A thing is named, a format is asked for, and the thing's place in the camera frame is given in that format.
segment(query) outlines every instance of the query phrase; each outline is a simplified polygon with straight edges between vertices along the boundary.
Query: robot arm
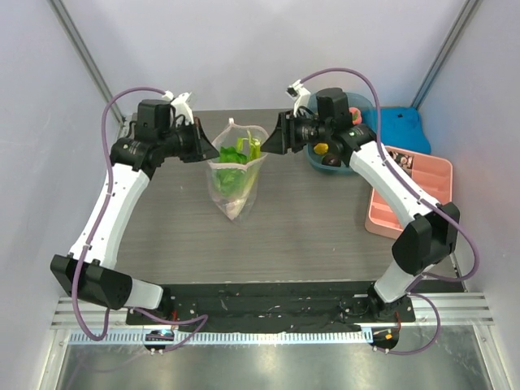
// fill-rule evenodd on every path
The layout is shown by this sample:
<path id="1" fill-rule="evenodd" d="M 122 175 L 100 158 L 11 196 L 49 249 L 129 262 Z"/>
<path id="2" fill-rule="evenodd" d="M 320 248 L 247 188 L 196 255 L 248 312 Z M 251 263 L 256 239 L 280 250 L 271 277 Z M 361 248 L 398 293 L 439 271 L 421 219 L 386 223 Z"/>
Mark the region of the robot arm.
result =
<path id="1" fill-rule="evenodd" d="M 202 130 L 200 120 L 189 107 L 190 93 L 177 98 L 167 93 L 168 100 L 144 100 L 131 124 L 134 137 L 120 138 L 112 146 L 110 160 L 114 175 L 111 199 L 82 266 L 78 297 L 100 306 L 117 310 L 141 307 L 156 310 L 167 317 L 170 293 L 162 287 L 114 271 L 119 244 L 130 215 L 155 170 L 165 158 L 178 157 L 185 163 L 219 156 Z M 77 242 L 67 256 L 55 255 L 51 263 L 54 276 L 70 295 L 77 259 L 84 248 L 106 199 L 108 176 L 96 206 Z"/>
<path id="2" fill-rule="evenodd" d="M 348 98 L 341 89 L 317 92 L 317 113 L 308 109 L 310 92 L 300 81 L 290 85 L 287 92 L 295 101 L 293 110 L 279 113 L 275 131 L 262 145 L 262 151 L 286 154 L 291 149 L 296 153 L 309 143 L 327 142 L 329 151 L 367 180 L 390 205 L 404 231 L 392 247 L 392 264 L 370 287 L 368 295 L 375 314 L 392 313 L 419 274 L 455 250 L 457 231 L 412 197 L 386 165 L 393 165 L 422 199 L 437 205 L 456 221 L 460 216 L 458 208 L 453 203 L 441 205 L 421 190 L 386 150 L 380 156 L 375 133 L 363 123 L 353 125 Z"/>

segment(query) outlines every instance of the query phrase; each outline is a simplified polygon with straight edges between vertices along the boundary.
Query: wall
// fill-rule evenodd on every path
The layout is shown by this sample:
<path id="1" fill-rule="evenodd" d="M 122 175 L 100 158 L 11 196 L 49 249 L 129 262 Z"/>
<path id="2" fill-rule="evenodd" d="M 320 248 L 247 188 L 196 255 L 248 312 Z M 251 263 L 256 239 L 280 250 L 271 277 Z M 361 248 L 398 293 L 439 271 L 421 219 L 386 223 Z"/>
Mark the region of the wall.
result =
<path id="1" fill-rule="evenodd" d="M 104 179 L 103 101 L 45 1 L 2 9 L 0 387 L 27 390 L 60 294 L 50 260 L 76 240 Z"/>
<path id="2" fill-rule="evenodd" d="M 114 92 L 193 91 L 197 109 L 229 110 L 289 107 L 287 85 L 325 67 L 364 72 L 384 105 L 408 106 L 464 1 L 64 2 Z M 334 85 L 369 93 L 343 75 L 309 83 Z"/>
<path id="3" fill-rule="evenodd" d="M 434 154 L 453 162 L 461 221 L 479 243 L 482 266 L 468 284 L 484 291 L 506 361 L 520 375 L 520 2 L 482 2 L 426 101 L 421 114 Z M 473 262 L 461 242 L 457 256 Z"/>

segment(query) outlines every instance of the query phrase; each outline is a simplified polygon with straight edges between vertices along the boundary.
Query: pink basket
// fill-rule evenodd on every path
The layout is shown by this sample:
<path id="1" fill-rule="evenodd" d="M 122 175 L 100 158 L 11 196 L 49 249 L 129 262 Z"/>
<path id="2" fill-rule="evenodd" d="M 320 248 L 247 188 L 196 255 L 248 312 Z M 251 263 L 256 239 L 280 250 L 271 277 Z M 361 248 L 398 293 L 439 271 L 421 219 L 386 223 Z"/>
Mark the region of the pink basket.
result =
<path id="1" fill-rule="evenodd" d="M 440 203 L 452 200 L 453 166 L 450 161 L 389 146 L 387 150 L 414 156 L 412 179 Z M 365 228 L 370 233 L 390 238 L 397 238 L 403 231 L 390 206 L 374 189 L 370 195 Z"/>

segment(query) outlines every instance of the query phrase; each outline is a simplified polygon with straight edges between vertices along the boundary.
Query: transparent plastic bag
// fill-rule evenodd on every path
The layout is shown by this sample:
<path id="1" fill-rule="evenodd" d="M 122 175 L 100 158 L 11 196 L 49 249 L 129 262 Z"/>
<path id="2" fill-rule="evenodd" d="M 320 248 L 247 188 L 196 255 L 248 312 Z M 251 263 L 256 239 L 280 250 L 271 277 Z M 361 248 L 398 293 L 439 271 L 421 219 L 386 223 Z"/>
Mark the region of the transparent plastic bag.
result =
<path id="1" fill-rule="evenodd" d="M 260 145 L 268 138 L 259 126 L 240 126 L 233 118 L 213 141 L 220 156 L 208 161 L 211 199 L 231 220 L 240 222 L 250 212 L 257 196 L 258 173 L 267 154 Z"/>

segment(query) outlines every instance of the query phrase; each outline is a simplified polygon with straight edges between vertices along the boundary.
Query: pink tray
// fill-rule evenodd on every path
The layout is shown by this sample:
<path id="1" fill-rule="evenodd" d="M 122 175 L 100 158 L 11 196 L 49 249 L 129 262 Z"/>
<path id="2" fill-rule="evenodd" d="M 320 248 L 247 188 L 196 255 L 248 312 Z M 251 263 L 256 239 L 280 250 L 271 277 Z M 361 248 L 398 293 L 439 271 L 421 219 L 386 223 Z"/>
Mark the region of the pink tray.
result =
<path id="1" fill-rule="evenodd" d="M 412 179 L 440 203 L 452 200 L 453 166 L 450 161 L 389 146 L 387 150 L 414 156 Z M 370 195 L 365 228 L 370 233 L 390 238 L 397 238 L 403 231 L 390 206 L 374 189 Z"/>

